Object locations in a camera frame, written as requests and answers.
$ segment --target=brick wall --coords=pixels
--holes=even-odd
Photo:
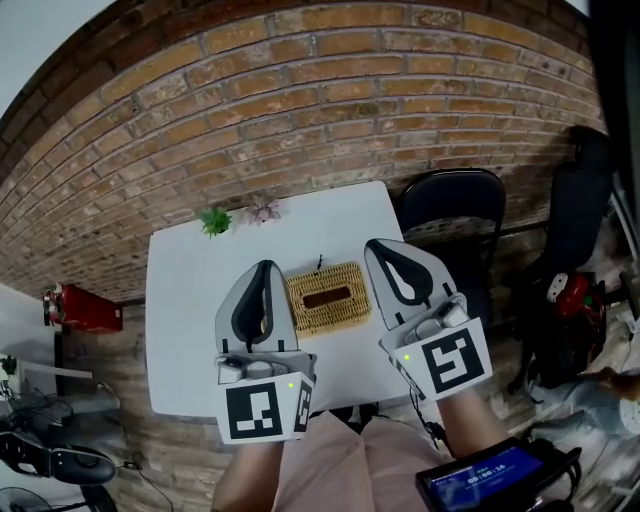
[[[604,129],[562,3],[233,6],[120,0],[27,84],[0,121],[0,282],[140,297],[151,233],[204,207],[428,169],[491,169],[506,226],[538,222],[566,128]]]

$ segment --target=red fire extinguisher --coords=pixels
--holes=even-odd
[[[75,285],[56,284],[44,294],[45,325],[93,333],[122,330],[122,307]]]

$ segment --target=blue screen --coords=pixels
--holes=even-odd
[[[541,466],[538,459],[514,446],[487,460],[434,479],[431,488],[447,510],[466,510]]]

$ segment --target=green plant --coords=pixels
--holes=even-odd
[[[200,214],[200,220],[204,224],[202,232],[211,238],[229,229],[231,215],[222,208],[209,208]]]
[[[18,360],[15,357],[7,356],[0,359],[0,366],[4,373],[6,373],[9,377],[15,375],[16,370],[18,369]]]

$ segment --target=electronic device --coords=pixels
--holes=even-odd
[[[262,260],[216,315],[216,406],[227,444],[300,439],[307,430],[315,356],[298,349],[282,272]]]
[[[509,510],[525,512],[544,506],[541,495],[564,473],[573,493],[581,478],[576,448],[568,454],[550,442],[506,441],[416,475],[416,486],[431,512]]]
[[[383,239],[367,242],[364,257],[388,329],[379,345],[418,398],[440,400],[492,375],[482,323],[440,259]]]

